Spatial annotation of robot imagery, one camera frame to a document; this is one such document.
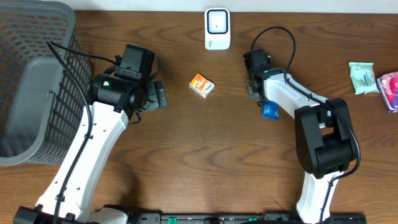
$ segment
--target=green packet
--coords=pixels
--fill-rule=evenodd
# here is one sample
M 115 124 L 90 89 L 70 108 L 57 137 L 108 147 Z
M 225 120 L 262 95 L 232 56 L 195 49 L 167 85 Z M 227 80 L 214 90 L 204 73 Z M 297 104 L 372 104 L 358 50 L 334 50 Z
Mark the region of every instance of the green packet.
M 374 79 L 373 63 L 350 62 L 348 65 L 355 94 L 379 92 Z

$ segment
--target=brown wooden surface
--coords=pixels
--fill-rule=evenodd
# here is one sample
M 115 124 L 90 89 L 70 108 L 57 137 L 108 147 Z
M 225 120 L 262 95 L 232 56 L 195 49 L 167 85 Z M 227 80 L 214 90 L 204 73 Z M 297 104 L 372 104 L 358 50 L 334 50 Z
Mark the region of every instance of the brown wooden surface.
M 398 16 L 364 14 L 232 13 L 231 47 L 208 51 L 203 13 L 76 12 L 85 52 L 113 58 L 126 44 L 144 46 L 162 60 L 168 108 L 142 114 L 117 141 L 99 180 L 93 209 L 106 203 L 165 213 L 262 213 L 291 210 L 300 197 L 303 169 L 295 152 L 294 121 L 261 117 L 248 99 L 242 54 L 269 26 L 297 39 L 290 73 L 308 89 L 349 106 L 362 149 L 355 175 L 339 181 L 332 212 L 363 212 L 368 223 L 398 220 L 398 114 L 379 94 L 355 95 L 348 62 L 374 62 L 376 77 L 398 70 Z M 282 31 L 263 35 L 274 65 L 292 51 Z M 108 63 L 92 60 L 95 73 Z M 216 83 L 203 99 L 188 87 L 196 73 Z M 18 206 L 33 207 L 59 166 L 0 167 L 0 220 Z

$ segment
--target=orange and white box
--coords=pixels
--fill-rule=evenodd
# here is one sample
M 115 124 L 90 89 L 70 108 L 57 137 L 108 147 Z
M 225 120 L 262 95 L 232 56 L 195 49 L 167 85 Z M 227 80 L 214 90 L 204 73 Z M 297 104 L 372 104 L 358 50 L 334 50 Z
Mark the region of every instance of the orange and white box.
M 206 98 L 207 95 L 214 90 L 216 85 L 197 73 L 195 77 L 193 77 L 192 81 L 189 83 L 189 87 L 201 95 L 201 97 Z

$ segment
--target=pink package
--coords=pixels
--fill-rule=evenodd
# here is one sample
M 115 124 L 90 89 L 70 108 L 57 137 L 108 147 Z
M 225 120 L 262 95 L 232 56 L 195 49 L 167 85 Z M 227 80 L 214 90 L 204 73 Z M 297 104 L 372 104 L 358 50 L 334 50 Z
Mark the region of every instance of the pink package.
M 398 111 L 398 72 L 388 73 L 377 79 L 381 97 L 386 103 L 388 112 Z

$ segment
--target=plastic basket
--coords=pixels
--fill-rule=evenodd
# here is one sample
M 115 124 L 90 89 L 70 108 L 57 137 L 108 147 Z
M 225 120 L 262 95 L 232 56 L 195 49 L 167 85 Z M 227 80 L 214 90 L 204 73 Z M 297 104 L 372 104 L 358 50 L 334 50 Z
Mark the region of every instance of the plastic basket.
M 84 103 L 45 41 L 80 51 L 75 20 L 60 2 L 0 0 L 0 165 L 62 163 Z M 55 49 L 87 91 L 86 59 Z

